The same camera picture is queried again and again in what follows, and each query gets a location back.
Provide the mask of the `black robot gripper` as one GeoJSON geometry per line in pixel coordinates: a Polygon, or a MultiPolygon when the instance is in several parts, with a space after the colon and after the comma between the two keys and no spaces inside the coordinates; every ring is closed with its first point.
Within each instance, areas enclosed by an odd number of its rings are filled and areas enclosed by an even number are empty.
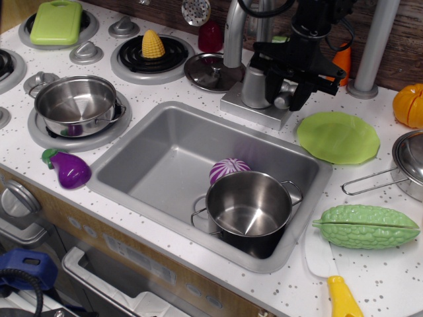
{"type": "Polygon", "coordinates": [[[299,111],[313,92],[335,95],[344,70],[327,59],[318,42],[291,39],[286,43],[256,42],[251,66],[265,75],[265,99],[272,104],[284,80],[297,83],[289,104],[291,112],[299,111]]]}

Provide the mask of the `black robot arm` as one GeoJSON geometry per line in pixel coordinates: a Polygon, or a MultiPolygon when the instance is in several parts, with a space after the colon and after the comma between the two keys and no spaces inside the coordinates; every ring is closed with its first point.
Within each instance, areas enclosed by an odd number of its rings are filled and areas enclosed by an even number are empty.
{"type": "Polygon", "coordinates": [[[336,52],[346,50],[354,40],[354,29],[345,19],[352,13],[354,1],[299,1],[291,18],[291,34],[284,43],[255,42],[250,66],[264,74],[264,99],[274,103],[282,83],[287,79],[297,83],[289,110],[302,108],[311,93],[321,91],[335,95],[346,71],[327,59],[321,52],[334,24],[341,23],[349,31],[350,41],[336,52]]]}

